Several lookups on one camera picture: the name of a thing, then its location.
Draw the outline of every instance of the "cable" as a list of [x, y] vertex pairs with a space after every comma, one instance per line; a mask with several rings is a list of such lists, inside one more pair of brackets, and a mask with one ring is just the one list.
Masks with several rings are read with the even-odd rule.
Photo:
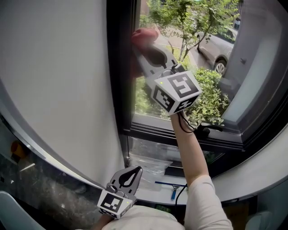
[[183, 187], [183, 189], [181, 189], [180, 193], [178, 194], [177, 198], [176, 198], [176, 201], [175, 201], [175, 218], [176, 220], [179, 222], [178, 218], [177, 218], [177, 201], [178, 201], [178, 198], [180, 196], [180, 194], [183, 192], [183, 190], [187, 187], [187, 184]]
[[[188, 125], [190, 128], [193, 129], [191, 132], [186, 131], [186, 130], [182, 127], [180, 117], [182, 117], [182, 119], [187, 123], [187, 125]], [[183, 116], [182, 111], [178, 113], [178, 121], [179, 121], [179, 125], [180, 125], [181, 129], [182, 129], [185, 133], [193, 133], [193, 132], [195, 131], [195, 128], [194, 128], [192, 125], [190, 125], [189, 121]]]

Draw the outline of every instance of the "sleeve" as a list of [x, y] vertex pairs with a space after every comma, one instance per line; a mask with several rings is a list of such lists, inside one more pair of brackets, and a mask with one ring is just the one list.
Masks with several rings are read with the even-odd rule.
[[232, 230], [209, 176], [200, 176], [189, 186], [186, 230]]

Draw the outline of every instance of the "window frame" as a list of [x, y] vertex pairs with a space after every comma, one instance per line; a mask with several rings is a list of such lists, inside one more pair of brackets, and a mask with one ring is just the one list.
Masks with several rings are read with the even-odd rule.
[[[131, 34], [135, 30], [135, 22], [139, 21], [137, 15], [140, 14], [140, 8], [137, 2], [139, 3], [140, 0], [107, 1], [108, 61], [118, 133], [120, 136], [131, 136], [177, 146], [174, 131], [166, 127], [167, 125], [159, 128], [149, 125], [147, 121], [140, 123], [139, 115], [134, 113], [135, 81], [130, 76], [130, 61], [127, 60], [130, 60], [132, 55]], [[285, 91], [278, 104], [270, 106], [266, 109], [273, 108], [273, 112], [262, 121], [263, 123], [256, 131], [246, 133], [245, 141], [242, 143], [239, 142], [237, 133], [219, 135], [219, 132], [215, 130], [211, 130], [208, 138], [198, 139], [203, 150], [225, 153], [208, 166], [211, 177], [220, 175], [247, 160], [286, 127], [288, 116], [285, 112], [288, 111], [288, 90]], [[226, 140], [217, 138], [225, 135]], [[121, 142], [122, 149], [129, 149], [128, 138], [123, 139], [125, 141]], [[183, 176], [183, 169], [172, 166], [166, 170], [166, 173]]]

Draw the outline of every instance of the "car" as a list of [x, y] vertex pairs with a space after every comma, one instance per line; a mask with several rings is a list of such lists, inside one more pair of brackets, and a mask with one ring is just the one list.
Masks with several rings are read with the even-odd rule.
[[[203, 32], [197, 34], [198, 41], [204, 36]], [[224, 33], [216, 35], [207, 34], [205, 38], [197, 45], [197, 50], [201, 52], [213, 66], [213, 70], [223, 75], [234, 46], [237, 31], [227, 28]]]

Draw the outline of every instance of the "car wheel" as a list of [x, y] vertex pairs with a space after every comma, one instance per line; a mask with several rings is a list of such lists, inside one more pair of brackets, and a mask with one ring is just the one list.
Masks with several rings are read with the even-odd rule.
[[226, 67], [226, 61], [224, 60], [220, 60], [218, 61], [215, 66], [214, 66], [214, 71], [216, 71], [217, 73], [223, 75], [225, 72], [225, 67]]
[[[197, 42], [199, 42], [199, 41], [200, 41], [200, 36], [197, 36]], [[200, 45], [200, 44], [198, 44], [198, 45], [197, 45], [197, 48], [196, 48], [196, 49], [197, 49], [197, 51], [198, 51], [198, 53], [200, 52], [200, 48], [199, 48], [199, 45]]]

